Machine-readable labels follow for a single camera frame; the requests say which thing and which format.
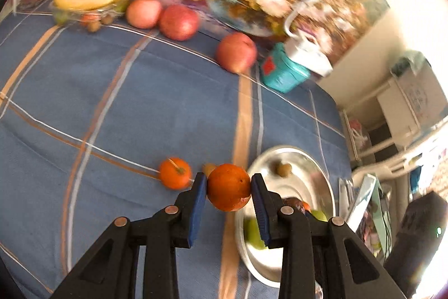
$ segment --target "teal container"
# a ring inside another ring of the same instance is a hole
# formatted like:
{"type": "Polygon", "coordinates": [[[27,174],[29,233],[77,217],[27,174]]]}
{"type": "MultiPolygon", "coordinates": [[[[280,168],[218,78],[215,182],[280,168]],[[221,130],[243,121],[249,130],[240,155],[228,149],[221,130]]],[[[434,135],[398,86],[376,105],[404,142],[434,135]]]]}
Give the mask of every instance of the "teal container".
{"type": "Polygon", "coordinates": [[[281,42],[277,43],[269,56],[262,61],[260,69],[263,83],[281,93],[290,92],[311,76],[306,67],[287,56],[281,42]]]}

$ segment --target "metal bowl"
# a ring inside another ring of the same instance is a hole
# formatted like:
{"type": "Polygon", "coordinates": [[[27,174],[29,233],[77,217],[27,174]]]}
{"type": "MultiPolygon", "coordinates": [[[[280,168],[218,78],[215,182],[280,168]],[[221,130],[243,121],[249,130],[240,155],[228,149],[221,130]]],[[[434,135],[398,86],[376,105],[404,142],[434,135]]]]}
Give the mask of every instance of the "metal bowl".
{"type": "MultiPolygon", "coordinates": [[[[263,152],[250,166],[250,177],[261,173],[270,191],[282,198],[297,197],[321,210],[330,219],[335,215],[335,200],[328,180],[319,165],[305,152],[293,146],[276,146],[263,152]],[[280,177],[278,163],[290,163],[292,173],[280,177]]],[[[255,217],[252,199],[235,214],[235,235],[240,256],[249,271],[262,283],[279,288],[283,248],[258,250],[244,239],[244,220],[255,217]]]]}

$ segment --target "red apple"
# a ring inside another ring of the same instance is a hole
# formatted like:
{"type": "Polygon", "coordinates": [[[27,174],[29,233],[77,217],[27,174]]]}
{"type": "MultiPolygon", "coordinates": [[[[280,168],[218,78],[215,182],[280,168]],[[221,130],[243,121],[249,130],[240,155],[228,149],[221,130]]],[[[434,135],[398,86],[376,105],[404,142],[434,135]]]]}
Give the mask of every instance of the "red apple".
{"type": "Polygon", "coordinates": [[[187,6],[176,4],[165,9],[158,27],[166,37],[185,41],[198,31],[199,24],[199,17],[195,11],[187,6]]]}
{"type": "Polygon", "coordinates": [[[257,47],[249,36],[236,32],[224,37],[216,50],[216,61],[225,70],[238,74],[257,59],[257,47]]]}
{"type": "Polygon", "coordinates": [[[138,29],[151,29],[162,13],[162,3],[158,0],[135,0],[126,10],[126,20],[138,29]]]}

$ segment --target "patterned fabric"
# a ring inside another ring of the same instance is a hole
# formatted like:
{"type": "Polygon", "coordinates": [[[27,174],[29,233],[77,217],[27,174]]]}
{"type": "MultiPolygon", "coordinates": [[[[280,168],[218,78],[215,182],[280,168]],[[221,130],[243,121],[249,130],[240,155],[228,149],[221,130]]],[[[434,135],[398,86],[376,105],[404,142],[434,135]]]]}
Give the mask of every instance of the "patterned fabric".
{"type": "MultiPolygon", "coordinates": [[[[28,298],[49,297],[115,217],[174,202],[156,178],[167,156],[199,171],[290,144],[335,194],[350,177],[334,101],[315,85],[279,95],[257,68],[225,72],[218,42],[174,43],[120,21],[96,34],[59,28],[46,3],[0,24],[0,255],[28,298]]],[[[207,202],[194,247],[177,250],[183,299],[277,298],[241,264],[232,219],[207,202]]]]}

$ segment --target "red label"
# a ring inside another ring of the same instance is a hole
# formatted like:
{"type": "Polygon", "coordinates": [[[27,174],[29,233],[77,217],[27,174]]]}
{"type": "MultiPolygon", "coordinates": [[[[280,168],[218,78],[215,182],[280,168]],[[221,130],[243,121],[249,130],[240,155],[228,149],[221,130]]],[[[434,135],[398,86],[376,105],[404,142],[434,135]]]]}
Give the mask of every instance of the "red label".
{"type": "Polygon", "coordinates": [[[273,72],[276,69],[276,65],[274,64],[274,58],[272,56],[268,56],[264,61],[263,65],[261,66],[261,68],[263,69],[264,75],[269,75],[271,72],[273,72]]]}

